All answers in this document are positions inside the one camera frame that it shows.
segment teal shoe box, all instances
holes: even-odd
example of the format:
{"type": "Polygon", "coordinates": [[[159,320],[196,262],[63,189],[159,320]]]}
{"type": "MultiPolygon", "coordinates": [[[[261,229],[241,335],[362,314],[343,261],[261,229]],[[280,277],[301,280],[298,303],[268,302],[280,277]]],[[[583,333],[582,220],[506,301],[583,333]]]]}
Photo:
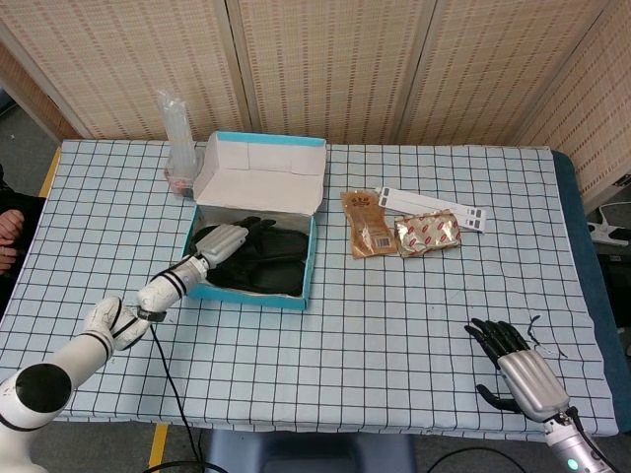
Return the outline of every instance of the teal shoe box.
{"type": "Polygon", "coordinates": [[[314,213],[323,193],[326,142],[321,138],[258,133],[215,132],[204,164],[193,184],[197,204],[186,239],[210,225],[231,224],[254,215],[276,221],[276,227],[308,235],[302,293],[257,294],[219,288],[203,282],[192,288],[194,299],[307,308],[316,259],[317,227],[314,213]]]}

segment snack packet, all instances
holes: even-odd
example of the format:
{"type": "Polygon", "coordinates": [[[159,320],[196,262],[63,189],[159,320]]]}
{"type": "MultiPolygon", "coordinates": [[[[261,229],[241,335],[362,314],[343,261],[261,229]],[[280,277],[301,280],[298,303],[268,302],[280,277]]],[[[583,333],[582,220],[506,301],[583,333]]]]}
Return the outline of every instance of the snack packet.
{"type": "Polygon", "coordinates": [[[342,206],[351,225],[351,253],[354,258],[396,253],[396,243],[379,206],[379,194],[371,190],[342,192],[342,206]]]}
{"type": "Polygon", "coordinates": [[[420,256],[436,249],[460,246],[460,227],[449,210],[396,217],[394,235],[402,257],[420,256]]]}

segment beige woven wall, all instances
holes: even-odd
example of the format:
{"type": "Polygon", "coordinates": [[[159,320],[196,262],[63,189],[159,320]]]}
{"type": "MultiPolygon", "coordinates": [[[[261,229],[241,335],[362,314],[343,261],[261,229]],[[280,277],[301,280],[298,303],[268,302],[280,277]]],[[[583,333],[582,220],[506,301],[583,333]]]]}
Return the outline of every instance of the beige woven wall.
{"type": "Polygon", "coordinates": [[[188,101],[200,140],[253,129],[334,143],[549,143],[572,156],[593,199],[629,168],[630,9],[0,0],[0,37],[87,137],[164,138],[156,91],[167,89],[188,101]]]}
{"type": "Polygon", "coordinates": [[[96,138],[164,138],[161,88],[198,139],[245,127],[212,1],[5,0],[0,22],[96,138]]]}
{"type": "Polygon", "coordinates": [[[502,144],[603,2],[441,0],[398,136],[502,144]]]}
{"type": "Polygon", "coordinates": [[[54,139],[78,138],[79,134],[64,118],[54,101],[37,86],[20,62],[0,43],[0,84],[20,106],[37,120],[39,125],[54,139]]]}
{"type": "Polygon", "coordinates": [[[631,2],[612,3],[518,136],[572,157],[586,210],[631,172],[631,2]]]}
{"type": "Polygon", "coordinates": [[[387,141],[425,3],[240,1],[261,129],[387,141]]]}

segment white label tag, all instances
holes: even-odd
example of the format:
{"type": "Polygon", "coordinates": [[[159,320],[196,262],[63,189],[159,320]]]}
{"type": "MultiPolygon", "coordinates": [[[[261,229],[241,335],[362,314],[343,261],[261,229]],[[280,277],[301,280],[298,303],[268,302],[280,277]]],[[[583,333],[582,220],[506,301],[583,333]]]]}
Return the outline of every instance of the white label tag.
{"type": "Polygon", "coordinates": [[[446,200],[426,197],[413,192],[382,187],[379,192],[379,205],[386,209],[409,215],[421,215],[429,212],[450,209],[456,216],[457,222],[466,229],[483,232],[486,227],[486,210],[477,207],[448,202],[446,200]]]}

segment blue table edge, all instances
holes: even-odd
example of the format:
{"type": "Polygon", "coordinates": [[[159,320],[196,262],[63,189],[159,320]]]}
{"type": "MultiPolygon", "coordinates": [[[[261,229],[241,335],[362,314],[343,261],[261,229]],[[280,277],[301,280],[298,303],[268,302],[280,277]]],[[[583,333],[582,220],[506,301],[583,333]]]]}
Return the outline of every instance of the blue table edge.
{"type": "Polygon", "coordinates": [[[594,332],[604,360],[615,419],[620,432],[631,431],[631,373],[617,335],[600,264],[588,230],[581,193],[574,165],[563,153],[552,151],[559,186],[561,207],[565,216],[574,263],[587,304],[594,321],[594,332]]]}

